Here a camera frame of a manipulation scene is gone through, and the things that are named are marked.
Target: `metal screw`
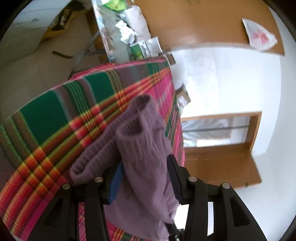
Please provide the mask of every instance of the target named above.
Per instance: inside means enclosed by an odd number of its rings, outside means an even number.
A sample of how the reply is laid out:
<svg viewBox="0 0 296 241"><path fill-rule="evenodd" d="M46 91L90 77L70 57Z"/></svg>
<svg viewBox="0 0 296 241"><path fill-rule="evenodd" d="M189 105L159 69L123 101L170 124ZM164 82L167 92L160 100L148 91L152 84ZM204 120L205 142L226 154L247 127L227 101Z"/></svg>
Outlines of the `metal screw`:
<svg viewBox="0 0 296 241"><path fill-rule="evenodd" d="M190 182L196 182L197 181L197 177L195 177L195 176L190 176L188 179L189 179Z"/></svg>
<svg viewBox="0 0 296 241"><path fill-rule="evenodd" d="M230 188L230 185L228 183L223 183L222 184L222 187L224 187L225 189L229 189Z"/></svg>
<svg viewBox="0 0 296 241"><path fill-rule="evenodd" d="M70 186L71 186L71 184L70 183L65 183L64 185L63 185L63 189L69 189L70 188Z"/></svg>
<svg viewBox="0 0 296 241"><path fill-rule="evenodd" d="M100 183L101 181L103 181L103 178L102 177L95 177L94 181L96 183Z"/></svg>

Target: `floor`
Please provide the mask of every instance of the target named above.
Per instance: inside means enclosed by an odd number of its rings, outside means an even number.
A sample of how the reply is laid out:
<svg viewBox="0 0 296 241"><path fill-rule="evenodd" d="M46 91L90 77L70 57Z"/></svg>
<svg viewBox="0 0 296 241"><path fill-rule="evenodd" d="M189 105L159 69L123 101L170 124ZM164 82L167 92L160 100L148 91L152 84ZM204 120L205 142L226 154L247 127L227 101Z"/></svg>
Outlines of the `floor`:
<svg viewBox="0 0 296 241"><path fill-rule="evenodd" d="M73 20L61 35L41 43L36 52L0 70L0 115L7 119L27 102L68 80L75 59L64 59L52 51L66 55L81 53L91 39L85 15ZM100 64L98 56L84 57L77 70Z"/></svg>

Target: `plastic bag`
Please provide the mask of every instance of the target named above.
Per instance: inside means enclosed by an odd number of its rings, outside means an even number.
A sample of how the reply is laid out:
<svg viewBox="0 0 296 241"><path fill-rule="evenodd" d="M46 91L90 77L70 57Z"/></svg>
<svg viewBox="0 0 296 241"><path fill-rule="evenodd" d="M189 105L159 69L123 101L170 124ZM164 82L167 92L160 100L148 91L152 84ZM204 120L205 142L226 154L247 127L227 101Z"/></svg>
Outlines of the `plastic bag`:
<svg viewBox="0 0 296 241"><path fill-rule="evenodd" d="M249 37L250 46L253 48L266 51L278 43L275 35L268 32L260 24L245 18L242 21Z"/></svg>
<svg viewBox="0 0 296 241"><path fill-rule="evenodd" d="M88 9L86 9L80 1L72 0L69 2L68 5L52 21L43 35L41 42L48 41L49 39L64 33L74 18L85 14L87 11Z"/></svg>
<svg viewBox="0 0 296 241"><path fill-rule="evenodd" d="M116 12L127 8L125 0L102 0L102 5Z"/></svg>
<svg viewBox="0 0 296 241"><path fill-rule="evenodd" d="M127 10L123 11L123 14L126 17L126 21L131 29L133 29L136 33L136 41L147 41L151 38L151 34L149 33L147 22L142 14L141 9L132 5Z"/></svg>
<svg viewBox="0 0 296 241"><path fill-rule="evenodd" d="M127 26L127 24L120 20L115 27L120 29L121 38L120 41L124 42L125 44L132 44L135 41L135 35L136 33Z"/></svg>

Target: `table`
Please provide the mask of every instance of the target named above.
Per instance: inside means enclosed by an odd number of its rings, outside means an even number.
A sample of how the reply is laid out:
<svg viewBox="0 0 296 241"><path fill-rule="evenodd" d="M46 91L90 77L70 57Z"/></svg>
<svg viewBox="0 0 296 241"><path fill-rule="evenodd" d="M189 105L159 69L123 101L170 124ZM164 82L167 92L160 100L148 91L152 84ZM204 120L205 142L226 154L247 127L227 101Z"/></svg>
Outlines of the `table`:
<svg viewBox="0 0 296 241"><path fill-rule="evenodd" d="M133 59L129 45L120 41L115 27L122 18L119 13L102 6L101 0L91 0L96 22L110 63L125 63Z"/></svg>

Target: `cardboard box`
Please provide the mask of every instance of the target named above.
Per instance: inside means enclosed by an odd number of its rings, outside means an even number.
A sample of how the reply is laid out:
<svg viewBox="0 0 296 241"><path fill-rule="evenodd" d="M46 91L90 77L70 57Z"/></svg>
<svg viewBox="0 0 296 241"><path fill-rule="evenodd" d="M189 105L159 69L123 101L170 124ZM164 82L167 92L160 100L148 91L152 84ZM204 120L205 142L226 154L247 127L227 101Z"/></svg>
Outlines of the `cardboard box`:
<svg viewBox="0 0 296 241"><path fill-rule="evenodd" d="M174 65L176 63L176 60L171 53L167 53L165 56L166 56L168 62L170 63L170 65Z"/></svg>
<svg viewBox="0 0 296 241"><path fill-rule="evenodd" d="M179 105L183 108L191 102L188 93L182 87L176 90L176 97Z"/></svg>

